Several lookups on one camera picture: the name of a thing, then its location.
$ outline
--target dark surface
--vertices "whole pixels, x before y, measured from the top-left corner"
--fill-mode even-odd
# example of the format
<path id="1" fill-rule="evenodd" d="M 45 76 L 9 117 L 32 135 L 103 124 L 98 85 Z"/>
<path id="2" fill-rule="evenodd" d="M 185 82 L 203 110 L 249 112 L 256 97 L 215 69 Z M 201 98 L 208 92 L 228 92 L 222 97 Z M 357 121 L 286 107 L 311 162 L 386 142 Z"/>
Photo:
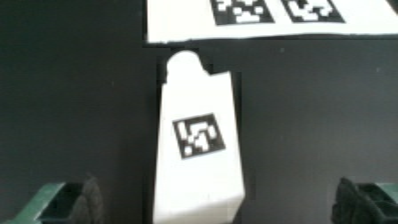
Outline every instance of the dark surface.
<path id="1" fill-rule="evenodd" d="M 89 173 L 108 223 L 146 223 L 171 50 L 142 21 L 140 1 L 0 2 L 0 220 Z M 331 223 L 339 177 L 398 182 L 398 40 L 302 38 L 185 44 L 242 74 L 245 224 Z"/>

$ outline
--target black and white square marker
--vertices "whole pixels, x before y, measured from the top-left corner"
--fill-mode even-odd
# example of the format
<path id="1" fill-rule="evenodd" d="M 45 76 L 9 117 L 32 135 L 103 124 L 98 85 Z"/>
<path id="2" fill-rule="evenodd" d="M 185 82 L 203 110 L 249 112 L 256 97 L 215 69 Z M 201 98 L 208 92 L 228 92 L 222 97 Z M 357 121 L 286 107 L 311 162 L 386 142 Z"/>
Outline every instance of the black and white square marker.
<path id="1" fill-rule="evenodd" d="M 217 25 L 272 23 L 265 0 L 210 0 Z"/>
<path id="2" fill-rule="evenodd" d="M 213 114 L 181 119 L 172 125 L 183 158 L 226 149 Z"/>
<path id="3" fill-rule="evenodd" d="M 283 0 L 293 23 L 345 23 L 332 0 Z"/>

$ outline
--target white paper sheet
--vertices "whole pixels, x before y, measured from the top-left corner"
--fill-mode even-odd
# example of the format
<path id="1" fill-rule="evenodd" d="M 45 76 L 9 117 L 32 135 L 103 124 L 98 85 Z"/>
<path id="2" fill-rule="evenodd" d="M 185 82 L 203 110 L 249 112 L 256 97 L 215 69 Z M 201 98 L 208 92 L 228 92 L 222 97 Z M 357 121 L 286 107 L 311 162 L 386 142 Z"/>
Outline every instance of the white paper sheet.
<path id="1" fill-rule="evenodd" d="M 148 0 L 148 42 L 398 34 L 395 0 Z"/>

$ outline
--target white card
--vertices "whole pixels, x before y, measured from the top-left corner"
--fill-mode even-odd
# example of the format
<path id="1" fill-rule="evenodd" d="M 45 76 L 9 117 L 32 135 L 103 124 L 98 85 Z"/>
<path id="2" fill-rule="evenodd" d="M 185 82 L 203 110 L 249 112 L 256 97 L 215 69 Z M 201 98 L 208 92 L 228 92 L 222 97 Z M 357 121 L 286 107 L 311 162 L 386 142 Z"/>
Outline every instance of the white card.
<path id="1" fill-rule="evenodd" d="M 155 224 L 233 221 L 245 197 L 231 75 L 180 52 L 162 89 Z"/>

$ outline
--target black background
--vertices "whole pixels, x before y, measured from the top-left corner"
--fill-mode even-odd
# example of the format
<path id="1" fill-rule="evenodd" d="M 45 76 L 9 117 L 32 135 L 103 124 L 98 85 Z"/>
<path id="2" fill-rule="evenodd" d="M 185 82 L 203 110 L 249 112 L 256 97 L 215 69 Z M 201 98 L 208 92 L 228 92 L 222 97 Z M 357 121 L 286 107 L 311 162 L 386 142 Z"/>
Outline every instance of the black background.
<path id="1" fill-rule="evenodd" d="M 174 50 L 144 44 L 144 21 L 133 0 L 0 2 L 0 220 L 45 183 L 93 174 L 108 223 L 148 223 Z M 329 223 L 339 178 L 398 182 L 396 36 L 174 46 L 242 75 L 236 223 Z"/>

